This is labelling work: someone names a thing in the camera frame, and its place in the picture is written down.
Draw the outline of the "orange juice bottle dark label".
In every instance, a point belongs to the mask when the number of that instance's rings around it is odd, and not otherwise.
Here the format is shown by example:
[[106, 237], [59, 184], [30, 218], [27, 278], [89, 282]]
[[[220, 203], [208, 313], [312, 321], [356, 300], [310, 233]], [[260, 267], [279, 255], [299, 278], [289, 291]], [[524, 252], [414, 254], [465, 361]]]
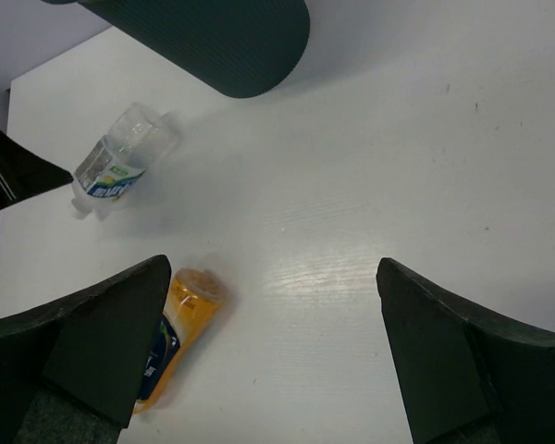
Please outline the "orange juice bottle dark label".
[[226, 287], [207, 270], [181, 268], [171, 279], [158, 333], [134, 403], [135, 414], [155, 405], [179, 361], [205, 332], [227, 297]]

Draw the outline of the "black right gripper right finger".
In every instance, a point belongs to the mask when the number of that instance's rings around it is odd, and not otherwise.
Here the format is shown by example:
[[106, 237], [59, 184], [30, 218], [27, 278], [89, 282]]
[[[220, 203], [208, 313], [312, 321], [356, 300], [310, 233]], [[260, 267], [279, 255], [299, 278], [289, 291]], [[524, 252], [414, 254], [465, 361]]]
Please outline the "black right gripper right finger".
[[392, 258], [376, 284], [413, 442], [555, 443], [555, 332]]

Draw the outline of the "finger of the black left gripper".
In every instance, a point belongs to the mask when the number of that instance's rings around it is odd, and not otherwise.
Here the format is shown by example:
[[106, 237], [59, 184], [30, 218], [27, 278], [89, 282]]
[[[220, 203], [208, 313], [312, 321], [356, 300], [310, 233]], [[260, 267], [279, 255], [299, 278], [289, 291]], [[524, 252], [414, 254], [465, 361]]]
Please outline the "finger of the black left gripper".
[[0, 211], [72, 181], [68, 171], [26, 150], [0, 130]]

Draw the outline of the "clear bottle green blue label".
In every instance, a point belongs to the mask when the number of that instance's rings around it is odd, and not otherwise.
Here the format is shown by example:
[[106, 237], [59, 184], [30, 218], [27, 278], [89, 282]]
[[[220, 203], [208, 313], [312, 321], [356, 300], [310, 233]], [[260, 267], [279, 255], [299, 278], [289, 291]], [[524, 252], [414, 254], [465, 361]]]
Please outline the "clear bottle green blue label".
[[111, 125], [74, 170], [71, 214], [105, 219], [153, 167], [181, 142], [175, 112], [161, 114], [133, 103]]

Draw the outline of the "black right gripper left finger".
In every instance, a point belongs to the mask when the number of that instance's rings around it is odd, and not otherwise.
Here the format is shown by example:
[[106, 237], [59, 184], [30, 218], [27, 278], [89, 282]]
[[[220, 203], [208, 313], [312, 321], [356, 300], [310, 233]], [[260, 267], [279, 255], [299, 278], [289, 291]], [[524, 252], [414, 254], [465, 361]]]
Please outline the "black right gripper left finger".
[[115, 443], [171, 279], [163, 254], [0, 318], [0, 443]]

